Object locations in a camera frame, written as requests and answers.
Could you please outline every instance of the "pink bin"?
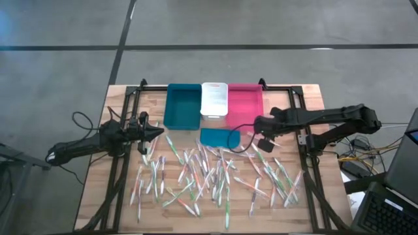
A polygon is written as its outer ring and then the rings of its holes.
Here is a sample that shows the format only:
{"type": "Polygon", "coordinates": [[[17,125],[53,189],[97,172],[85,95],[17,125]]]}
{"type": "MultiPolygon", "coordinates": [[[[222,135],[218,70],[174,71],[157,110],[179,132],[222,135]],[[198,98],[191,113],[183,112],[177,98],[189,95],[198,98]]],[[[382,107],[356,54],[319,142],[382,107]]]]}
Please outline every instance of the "pink bin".
{"type": "MultiPolygon", "coordinates": [[[[253,124],[257,116],[264,114],[263,89],[257,84],[228,84],[227,124],[233,129],[242,124],[253,124]]],[[[254,128],[243,126],[239,131],[254,132],[254,128]]]]}

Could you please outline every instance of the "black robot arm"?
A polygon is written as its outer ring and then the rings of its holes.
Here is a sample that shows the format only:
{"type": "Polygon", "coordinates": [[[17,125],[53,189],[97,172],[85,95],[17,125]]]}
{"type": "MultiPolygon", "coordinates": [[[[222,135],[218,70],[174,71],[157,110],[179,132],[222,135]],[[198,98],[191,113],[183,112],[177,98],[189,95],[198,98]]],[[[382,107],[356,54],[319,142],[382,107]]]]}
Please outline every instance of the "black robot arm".
{"type": "Polygon", "coordinates": [[[72,142],[57,143],[46,156],[46,162],[52,166],[68,163],[75,157],[81,157],[102,151],[107,151],[111,157],[120,157],[125,153],[125,146],[138,140],[138,150],[146,154],[144,142],[150,142],[164,132],[164,129],[153,127],[148,123],[148,114],[142,112],[139,118],[134,117],[128,123],[126,131],[118,121],[111,119],[103,123],[99,132],[93,136],[72,142]]]}
{"type": "Polygon", "coordinates": [[[309,134],[299,137],[298,141],[306,144],[308,153],[314,155],[321,155],[325,146],[331,142],[355,133],[372,134],[381,127],[374,110],[363,104],[314,111],[301,108],[286,110],[272,108],[270,115],[274,117],[258,116],[254,121],[255,134],[264,136],[264,139],[259,141],[258,147],[267,152],[271,152],[273,149],[273,144],[269,140],[274,140],[279,135],[304,129],[309,125],[344,123],[323,134],[309,134]]]}

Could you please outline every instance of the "teal bin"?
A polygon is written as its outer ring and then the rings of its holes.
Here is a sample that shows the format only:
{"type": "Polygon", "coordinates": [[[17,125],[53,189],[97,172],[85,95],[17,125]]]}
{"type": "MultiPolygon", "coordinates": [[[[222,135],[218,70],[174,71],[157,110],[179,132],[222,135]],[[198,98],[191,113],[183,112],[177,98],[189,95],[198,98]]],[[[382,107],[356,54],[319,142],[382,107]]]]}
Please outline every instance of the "teal bin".
{"type": "Polygon", "coordinates": [[[202,86],[169,84],[164,126],[169,130],[198,130],[201,126],[202,86]]]}

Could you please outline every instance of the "gray floor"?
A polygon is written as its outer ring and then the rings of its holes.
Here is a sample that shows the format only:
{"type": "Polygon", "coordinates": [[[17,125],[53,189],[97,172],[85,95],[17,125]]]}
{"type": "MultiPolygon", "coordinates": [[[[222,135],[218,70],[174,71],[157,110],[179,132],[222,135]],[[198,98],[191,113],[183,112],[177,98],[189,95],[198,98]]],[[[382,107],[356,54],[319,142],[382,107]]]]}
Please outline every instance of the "gray floor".
{"type": "MultiPolygon", "coordinates": [[[[128,4],[2,0],[0,46],[117,45],[128,4]]],[[[408,0],[138,0],[127,44],[418,43],[417,25],[408,0]]],[[[115,54],[0,52],[0,142],[43,159],[57,141],[82,136],[71,113],[98,123],[115,54]]],[[[408,122],[418,107],[416,61],[418,50],[124,52],[116,83],[320,84],[327,108],[363,102],[382,122],[408,122]]],[[[403,131],[370,139],[384,146],[403,131]]],[[[84,179],[87,161],[67,167],[84,179]]],[[[81,190],[59,168],[35,169],[14,234],[71,231],[81,190]]]]}

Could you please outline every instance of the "white bin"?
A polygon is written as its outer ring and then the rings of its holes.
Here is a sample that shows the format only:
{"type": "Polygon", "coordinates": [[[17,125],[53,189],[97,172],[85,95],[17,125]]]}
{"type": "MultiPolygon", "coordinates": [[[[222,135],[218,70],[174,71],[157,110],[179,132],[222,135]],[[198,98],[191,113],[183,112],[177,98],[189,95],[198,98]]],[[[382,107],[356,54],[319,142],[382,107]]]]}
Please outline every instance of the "white bin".
{"type": "Polygon", "coordinates": [[[203,120],[220,121],[228,114],[228,85],[221,82],[205,82],[202,84],[203,120]]]}

